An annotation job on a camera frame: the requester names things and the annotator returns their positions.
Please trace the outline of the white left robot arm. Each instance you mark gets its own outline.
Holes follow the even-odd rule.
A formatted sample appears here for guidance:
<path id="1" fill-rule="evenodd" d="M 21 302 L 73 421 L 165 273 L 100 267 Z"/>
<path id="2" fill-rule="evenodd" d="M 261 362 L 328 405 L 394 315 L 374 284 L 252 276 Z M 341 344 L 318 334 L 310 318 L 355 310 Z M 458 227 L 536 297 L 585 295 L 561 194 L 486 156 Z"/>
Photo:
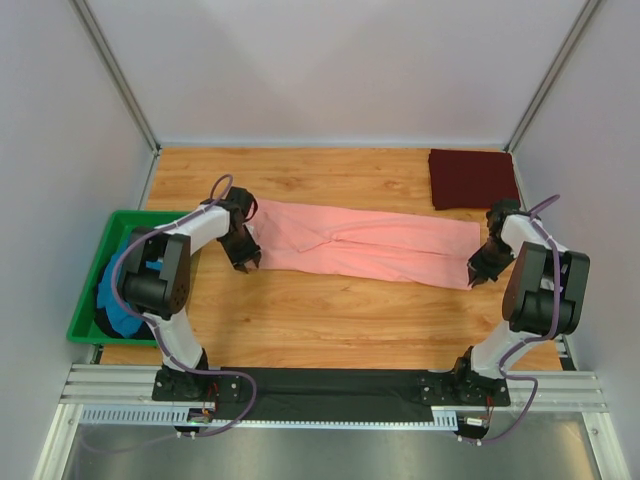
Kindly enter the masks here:
<path id="1" fill-rule="evenodd" d="M 206 373 L 207 354 L 186 311 L 191 260 L 204 246 L 217 242 L 235 270 L 258 268 L 261 249 L 247 226 L 257 210 L 253 194 L 231 187 L 221 199 L 209 198 L 174 222 L 132 231 L 112 271 L 111 288 L 120 306 L 149 326 L 162 352 L 154 400 L 214 400 L 216 380 Z"/>

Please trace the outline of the pink t-shirt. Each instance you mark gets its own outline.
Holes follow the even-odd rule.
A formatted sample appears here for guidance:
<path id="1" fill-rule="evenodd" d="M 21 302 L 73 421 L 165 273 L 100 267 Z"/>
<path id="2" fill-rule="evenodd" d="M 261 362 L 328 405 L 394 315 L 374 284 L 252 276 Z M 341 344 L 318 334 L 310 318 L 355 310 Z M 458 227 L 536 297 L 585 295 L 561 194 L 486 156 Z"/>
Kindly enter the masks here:
<path id="1" fill-rule="evenodd" d="M 467 290 L 476 222 L 260 199 L 260 267 Z"/>

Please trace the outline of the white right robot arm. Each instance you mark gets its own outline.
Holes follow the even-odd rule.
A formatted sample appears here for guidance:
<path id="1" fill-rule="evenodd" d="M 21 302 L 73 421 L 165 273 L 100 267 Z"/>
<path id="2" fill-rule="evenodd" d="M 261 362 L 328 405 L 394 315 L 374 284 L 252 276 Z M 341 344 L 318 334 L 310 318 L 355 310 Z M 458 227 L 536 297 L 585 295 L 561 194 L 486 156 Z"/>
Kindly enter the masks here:
<path id="1" fill-rule="evenodd" d="M 510 367 L 532 348 L 573 333 L 580 321 L 590 258 L 558 243 L 540 213 L 553 195 L 529 211 L 504 199 L 487 212 L 488 237 L 469 258 L 469 286 L 497 281 L 513 268 L 504 292 L 502 321 L 456 361 L 456 380 L 468 396 L 496 397 L 506 389 Z"/>

